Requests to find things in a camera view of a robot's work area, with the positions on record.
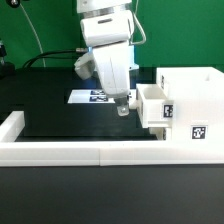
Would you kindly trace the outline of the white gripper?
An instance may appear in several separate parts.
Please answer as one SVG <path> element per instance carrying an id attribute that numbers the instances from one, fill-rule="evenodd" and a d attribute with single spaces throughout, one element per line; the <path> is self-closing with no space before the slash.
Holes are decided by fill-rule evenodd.
<path id="1" fill-rule="evenodd" d="M 129 114 L 129 40 L 134 31 L 130 10 L 81 20 L 84 40 L 92 48 L 102 89 L 115 100 L 119 116 Z"/>

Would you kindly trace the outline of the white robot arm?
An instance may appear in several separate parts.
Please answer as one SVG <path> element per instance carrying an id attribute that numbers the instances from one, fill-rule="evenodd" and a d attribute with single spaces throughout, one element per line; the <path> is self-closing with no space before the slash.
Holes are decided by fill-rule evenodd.
<path id="1" fill-rule="evenodd" d="M 132 0 L 77 0 L 80 27 L 89 50 L 75 62 L 75 71 L 88 79 L 96 71 L 105 95 L 119 116 L 129 114 L 130 49 L 146 42 Z"/>

